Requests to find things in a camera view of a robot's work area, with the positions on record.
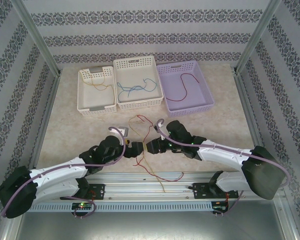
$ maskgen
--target patterned wallpaper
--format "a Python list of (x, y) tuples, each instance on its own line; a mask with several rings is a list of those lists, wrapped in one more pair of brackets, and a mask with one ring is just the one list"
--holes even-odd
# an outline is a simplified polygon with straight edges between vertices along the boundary
[(269, 0), (24, 1), (58, 66), (237, 63)]
[(0, 0), (0, 184), (30, 164), (53, 82), (15, 9)]
[(300, 233), (300, 0), (284, 0), (241, 73), (262, 143), (290, 172)]

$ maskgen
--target beige table surface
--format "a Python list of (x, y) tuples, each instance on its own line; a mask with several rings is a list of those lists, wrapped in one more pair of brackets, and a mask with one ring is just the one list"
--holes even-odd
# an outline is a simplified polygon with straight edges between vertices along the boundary
[[(236, 148), (253, 148), (245, 114), (239, 99), (236, 84), (228, 64), (200, 66), (215, 100), (215, 106), (207, 112), (168, 118), (165, 101), (160, 106), (120, 110), (117, 113), (82, 116), (77, 111), (77, 83), (80, 68), (68, 67), (62, 71), (52, 113), (45, 133), (37, 168), (46, 168), (77, 157), (107, 135), (108, 127), (128, 127), (128, 120), (137, 114), (148, 117), (153, 123), (164, 118), (165, 124), (179, 120), (192, 135), (202, 136), (216, 143)], [(138, 118), (131, 126), (143, 136), (148, 132), (148, 123)], [(159, 135), (151, 129), (148, 141)], [(128, 139), (141, 141), (131, 129)], [(209, 161), (189, 159), (183, 154), (146, 153), (146, 160), (154, 172), (212, 172), (229, 171), (230, 167)], [(118, 163), (103, 168), (102, 172), (145, 172), (133, 166), (135, 158), (123, 158)]]

